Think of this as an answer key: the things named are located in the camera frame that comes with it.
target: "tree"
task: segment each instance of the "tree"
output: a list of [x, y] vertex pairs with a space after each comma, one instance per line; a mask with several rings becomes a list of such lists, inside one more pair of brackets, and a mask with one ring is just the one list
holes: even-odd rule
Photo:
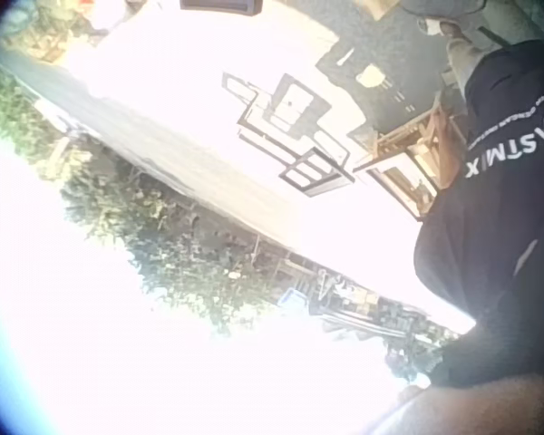
[[[0, 132], [44, 177], [45, 162], [61, 134], [23, 96], [16, 81], [0, 73]], [[143, 277], [144, 290], [161, 289], [170, 305], [188, 305], [216, 331], [250, 325], [267, 303], [267, 272], [252, 266], [251, 249], [226, 241], [205, 247], [194, 235], [181, 195], [140, 172], [88, 136], [75, 140], [56, 171], [67, 217], [88, 237], [121, 243]]]

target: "sky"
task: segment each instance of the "sky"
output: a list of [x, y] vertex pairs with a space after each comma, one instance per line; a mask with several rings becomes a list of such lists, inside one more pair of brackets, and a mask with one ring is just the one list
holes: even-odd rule
[[213, 339], [143, 294], [128, 253], [85, 241], [11, 148], [0, 140], [0, 415], [14, 433], [350, 433], [404, 386], [378, 339], [333, 342], [303, 316]]

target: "hand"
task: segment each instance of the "hand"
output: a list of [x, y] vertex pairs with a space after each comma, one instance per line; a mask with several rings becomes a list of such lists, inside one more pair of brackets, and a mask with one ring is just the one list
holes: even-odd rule
[[432, 113], [432, 122], [433, 127], [438, 132], [438, 134], [444, 134], [448, 130], [449, 126], [449, 120], [447, 118], [447, 114], [441, 107], [437, 108], [437, 110]]

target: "person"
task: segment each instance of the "person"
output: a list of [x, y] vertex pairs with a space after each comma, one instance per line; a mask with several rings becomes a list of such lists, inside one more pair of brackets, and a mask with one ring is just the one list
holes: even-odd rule
[[460, 159], [436, 114], [444, 189], [414, 265], [477, 323], [370, 433], [544, 433], [544, 43], [483, 51], [441, 29], [470, 135]]

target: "green foliage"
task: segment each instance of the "green foliage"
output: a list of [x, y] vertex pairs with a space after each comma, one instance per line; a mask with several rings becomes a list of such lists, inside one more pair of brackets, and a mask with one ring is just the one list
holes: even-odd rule
[[50, 155], [60, 133], [34, 109], [16, 80], [0, 72], [0, 136], [9, 138], [16, 152], [31, 164]]
[[[3, 74], [0, 133], [38, 168], [57, 138], [15, 80]], [[166, 303], [188, 305], [221, 334], [237, 324], [251, 324], [267, 305], [267, 274], [251, 266], [250, 249], [230, 243], [220, 249], [203, 246], [177, 194], [157, 180], [143, 185], [133, 177], [136, 172], [93, 138], [75, 141], [57, 172], [68, 218], [87, 227], [89, 237], [123, 244], [145, 290], [162, 289]]]

